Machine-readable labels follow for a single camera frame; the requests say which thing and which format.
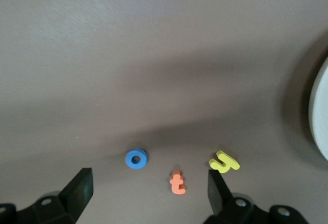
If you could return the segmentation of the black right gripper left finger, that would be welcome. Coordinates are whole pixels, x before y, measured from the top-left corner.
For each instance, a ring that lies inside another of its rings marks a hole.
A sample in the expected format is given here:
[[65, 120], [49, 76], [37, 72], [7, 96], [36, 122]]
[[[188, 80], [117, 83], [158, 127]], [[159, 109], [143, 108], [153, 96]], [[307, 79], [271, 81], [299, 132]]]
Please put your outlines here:
[[46, 194], [25, 209], [0, 203], [0, 224], [76, 224], [92, 196], [93, 172], [83, 168], [60, 192]]

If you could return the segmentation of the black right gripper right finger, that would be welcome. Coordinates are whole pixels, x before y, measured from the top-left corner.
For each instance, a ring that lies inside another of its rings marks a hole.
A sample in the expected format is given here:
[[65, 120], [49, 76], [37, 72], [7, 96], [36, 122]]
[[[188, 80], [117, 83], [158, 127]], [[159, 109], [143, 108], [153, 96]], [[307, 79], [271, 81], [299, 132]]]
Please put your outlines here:
[[296, 209], [273, 205], [264, 211], [243, 196], [234, 196], [221, 174], [208, 171], [208, 199], [213, 215], [208, 224], [309, 224]]

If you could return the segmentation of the yellow foam letter h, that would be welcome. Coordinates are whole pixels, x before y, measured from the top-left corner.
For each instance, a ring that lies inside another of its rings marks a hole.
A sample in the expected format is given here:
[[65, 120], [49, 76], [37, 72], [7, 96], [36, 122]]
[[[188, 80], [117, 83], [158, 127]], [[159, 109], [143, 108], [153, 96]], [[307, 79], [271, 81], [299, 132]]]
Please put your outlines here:
[[211, 158], [209, 160], [209, 166], [211, 169], [218, 171], [219, 173], [227, 173], [229, 170], [239, 170], [240, 164], [230, 155], [224, 151], [219, 150], [216, 152], [217, 159]]

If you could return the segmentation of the orange foam letter t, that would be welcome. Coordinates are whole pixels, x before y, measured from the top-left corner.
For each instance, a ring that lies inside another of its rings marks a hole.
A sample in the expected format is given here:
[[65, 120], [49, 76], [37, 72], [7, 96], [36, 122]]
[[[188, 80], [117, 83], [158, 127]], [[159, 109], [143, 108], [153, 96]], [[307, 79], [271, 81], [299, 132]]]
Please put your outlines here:
[[176, 195], [183, 195], [186, 193], [184, 179], [180, 171], [173, 171], [170, 176], [171, 191]]

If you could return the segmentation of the blue foam letter o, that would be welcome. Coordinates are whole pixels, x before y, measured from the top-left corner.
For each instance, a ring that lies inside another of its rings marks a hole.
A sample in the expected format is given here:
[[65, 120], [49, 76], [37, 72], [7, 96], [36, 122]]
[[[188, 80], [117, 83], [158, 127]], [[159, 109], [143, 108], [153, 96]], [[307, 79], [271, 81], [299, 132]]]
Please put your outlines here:
[[132, 148], [126, 153], [125, 163], [131, 169], [141, 169], [147, 162], [147, 152], [142, 148]]

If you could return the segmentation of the beige brown plate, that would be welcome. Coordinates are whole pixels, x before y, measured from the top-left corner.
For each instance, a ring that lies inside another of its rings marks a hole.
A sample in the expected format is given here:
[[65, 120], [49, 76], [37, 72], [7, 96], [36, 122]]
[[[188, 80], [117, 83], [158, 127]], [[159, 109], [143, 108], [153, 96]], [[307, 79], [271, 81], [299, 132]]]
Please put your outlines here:
[[328, 161], [328, 57], [320, 67], [312, 86], [308, 114], [313, 140]]

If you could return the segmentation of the brown table cover sheet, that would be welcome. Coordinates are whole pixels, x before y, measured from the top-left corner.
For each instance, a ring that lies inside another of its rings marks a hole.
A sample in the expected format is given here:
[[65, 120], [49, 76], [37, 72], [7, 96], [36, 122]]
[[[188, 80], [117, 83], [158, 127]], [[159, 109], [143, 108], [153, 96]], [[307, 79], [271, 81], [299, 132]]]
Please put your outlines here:
[[0, 0], [0, 202], [23, 209], [90, 167], [78, 224], [202, 224], [223, 150], [232, 192], [328, 224], [308, 122], [327, 55], [328, 0]]

